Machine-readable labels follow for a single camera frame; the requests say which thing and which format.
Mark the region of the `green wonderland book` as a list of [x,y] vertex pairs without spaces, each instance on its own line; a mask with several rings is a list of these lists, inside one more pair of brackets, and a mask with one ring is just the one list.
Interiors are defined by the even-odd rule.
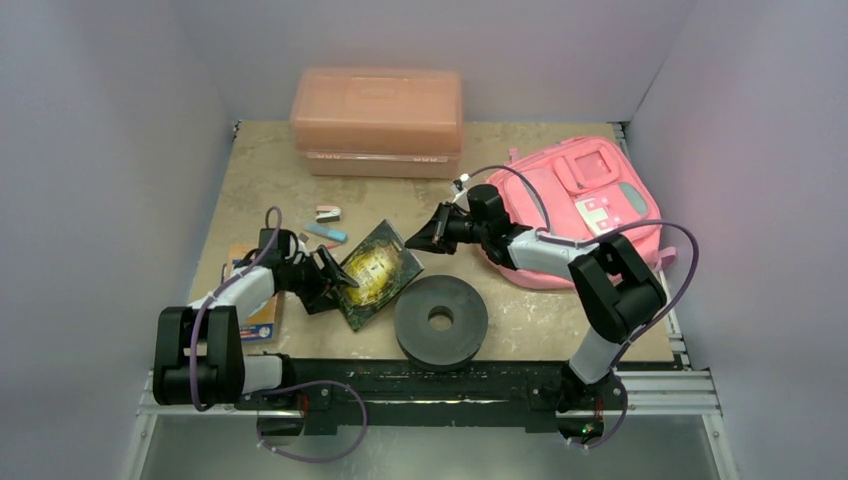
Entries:
[[390,221],[383,220],[344,259],[342,269],[358,286],[336,290],[339,310],[358,332],[425,267]]

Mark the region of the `pink student backpack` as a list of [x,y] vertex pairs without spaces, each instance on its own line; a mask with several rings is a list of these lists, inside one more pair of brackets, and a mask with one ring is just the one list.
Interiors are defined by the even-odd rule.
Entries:
[[[640,220],[661,219],[660,210],[618,145],[597,136],[567,139],[519,158],[510,150],[505,164],[521,173],[541,196],[551,232],[585,241]],[[545,227],[541,207],[531,190],[514,175],[497,169],[486,183],[496,186],[513,222]],[[661,226],[624,232],[655,272],[673,261],[673,247],[660,249]],[[533,290],[571,289],[573,283],[533,271],[495,266],[510,282]]]

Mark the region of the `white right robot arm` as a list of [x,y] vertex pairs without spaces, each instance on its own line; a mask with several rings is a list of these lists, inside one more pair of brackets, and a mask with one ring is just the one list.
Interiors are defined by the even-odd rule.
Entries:
[[424,226],[406,239],[406,248],[452,255],[460,243],[475,244],[497,266],[571,282],[589,329],[563,367],[560,391],[569,404],[588,405],[599,396],[625,343],[666,305],[659,280],[620,233],[577,242],[516,223],[498,189],[489,184],[472,187],[467,201],[466,208],[453,201],[440,203]]

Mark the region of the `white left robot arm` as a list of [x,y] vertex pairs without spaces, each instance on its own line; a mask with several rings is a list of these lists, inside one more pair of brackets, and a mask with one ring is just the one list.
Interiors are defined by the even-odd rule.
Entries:
[[295,294],[308,314],[334,310],[339,291],[358,283],[326,247],[307,252],[289,230],[262,229],[258,247],[248,264],[202,299],[161,311],[152,380],[158,404],[205,411],[259,392],[272,408],[284,409],[297,399],[286,356],[244,353],[242,321],[279,293]]

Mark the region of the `blue highlighter marker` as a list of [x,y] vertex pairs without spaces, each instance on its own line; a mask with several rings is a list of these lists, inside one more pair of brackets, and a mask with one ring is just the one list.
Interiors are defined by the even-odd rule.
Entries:
[[304,225],[304,230],[337,243],[346,243],[348,239],[348,235],[345,232],[323,224],[307,223]]

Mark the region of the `blue orange picture book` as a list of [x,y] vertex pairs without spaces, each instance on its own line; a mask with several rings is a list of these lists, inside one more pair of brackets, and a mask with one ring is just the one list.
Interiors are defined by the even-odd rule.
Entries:
[[[222,264],[220,282],[228,279],[233,270],[247,256],[254,246],[250,244],[233,244],[228,248],[226,261]],[[270,344],[276,339],[279,322],[276,317],[279,296],[264,301],[254,308],[249,315],[239,315],[240,337],[244,344]]]

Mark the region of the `translucent orange plastic box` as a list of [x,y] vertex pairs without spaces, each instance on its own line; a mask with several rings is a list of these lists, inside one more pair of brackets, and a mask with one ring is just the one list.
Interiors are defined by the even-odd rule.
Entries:
[[462,77],[402,68],[310,68],[290,112],[313,175],[451,179],[463,150]]

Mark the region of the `aluminium rail base frame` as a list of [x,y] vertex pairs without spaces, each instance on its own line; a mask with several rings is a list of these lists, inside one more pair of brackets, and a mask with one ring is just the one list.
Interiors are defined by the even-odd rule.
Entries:
[[712,376],[634,363],[601,404],[556,409],[553,361],[435,374],[298,359],[309,405],[205,412],[145,392],[124,479],[735,479]]

